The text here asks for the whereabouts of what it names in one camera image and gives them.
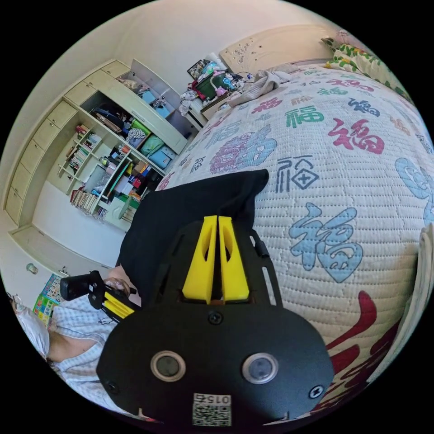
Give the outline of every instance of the black cloth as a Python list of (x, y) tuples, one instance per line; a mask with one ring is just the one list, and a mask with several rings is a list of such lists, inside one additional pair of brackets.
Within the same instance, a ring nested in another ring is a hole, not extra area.
[(222, 215), (251, 229), (255, 196), (266, 186), (267, 170), (238, 172), (150, 192), (136, 210), (123, 239), (121, 264), (142, 298), (152, 294), (156, 272), (178, 231), (205, 216)]

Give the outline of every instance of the plaid shirt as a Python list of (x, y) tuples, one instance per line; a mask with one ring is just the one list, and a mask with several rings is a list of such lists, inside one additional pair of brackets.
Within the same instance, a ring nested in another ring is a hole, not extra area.
[(96, 344), (77, 357), (54, 363), (54, 369), (67, 385), (82, 397), (108, 410), (130, 415), (111, 400), (96, 374), (104, 344), (116, 326), (102, 310), (94, 309), (88, 296), (62, 302), (53, 310), (50, 327), (57, 333), (76, 339), (93, 339)]

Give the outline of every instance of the green floral pillow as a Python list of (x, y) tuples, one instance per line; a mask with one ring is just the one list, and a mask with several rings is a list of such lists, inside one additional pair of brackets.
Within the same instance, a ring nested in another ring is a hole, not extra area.
[(322, 41), (335, 54), (333, 60), (325, 64), (326, 68), (341, 69), (348, 72), (363, 74), (388, 88), (394, 90), (407, 101), (413, 103), (404, 86), (395, 77), (386, 64), (366, 51), (348, 44), (338, 44), (333, 38)]

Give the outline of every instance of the label sticker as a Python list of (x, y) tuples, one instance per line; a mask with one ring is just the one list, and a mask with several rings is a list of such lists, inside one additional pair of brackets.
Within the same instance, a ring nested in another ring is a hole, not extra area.
[(193, 395), (193, 425), (196, 426), (231, 426), (231, 396)]

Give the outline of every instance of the headboard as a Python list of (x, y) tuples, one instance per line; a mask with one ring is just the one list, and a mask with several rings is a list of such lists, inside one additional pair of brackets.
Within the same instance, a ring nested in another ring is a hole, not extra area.
[(331, 50), (321, 38), (332, 37), (336, 29), (299, 24), (264, 30), (241, 39), (220, 51), (220, 58), (237, 73), (256, 74), (260, 69), (283, 63), (330, 60)]

